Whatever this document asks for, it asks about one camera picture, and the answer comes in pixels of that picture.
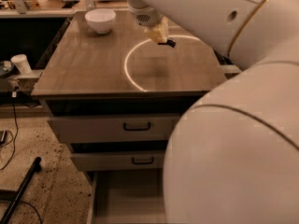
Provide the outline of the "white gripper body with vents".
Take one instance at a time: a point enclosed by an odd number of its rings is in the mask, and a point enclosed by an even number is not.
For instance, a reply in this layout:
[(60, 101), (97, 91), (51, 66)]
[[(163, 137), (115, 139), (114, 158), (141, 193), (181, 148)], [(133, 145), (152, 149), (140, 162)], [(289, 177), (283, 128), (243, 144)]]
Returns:
[(155, 26), (163, 15), (152, 7), (129, 7), (135, 22), (141, 26)]

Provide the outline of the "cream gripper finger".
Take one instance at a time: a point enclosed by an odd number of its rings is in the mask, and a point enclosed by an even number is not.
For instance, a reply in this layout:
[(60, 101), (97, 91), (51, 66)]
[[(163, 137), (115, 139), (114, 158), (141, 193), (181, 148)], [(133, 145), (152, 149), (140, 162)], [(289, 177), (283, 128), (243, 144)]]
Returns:
[(154, 26), (147, 26), (144, 34), (157, 44), (164, 44), (168, 39), (168, 19), (162, 18), (161, 21)]

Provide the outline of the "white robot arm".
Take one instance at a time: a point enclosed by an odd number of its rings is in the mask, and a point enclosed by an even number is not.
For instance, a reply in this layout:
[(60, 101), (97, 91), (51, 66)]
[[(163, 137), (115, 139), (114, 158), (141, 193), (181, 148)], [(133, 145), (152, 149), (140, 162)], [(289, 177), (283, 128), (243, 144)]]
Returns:
[(298, 0), (128, 0), (240, 72), (180, 118), (164, 157), (167, 224), (299, 224)]

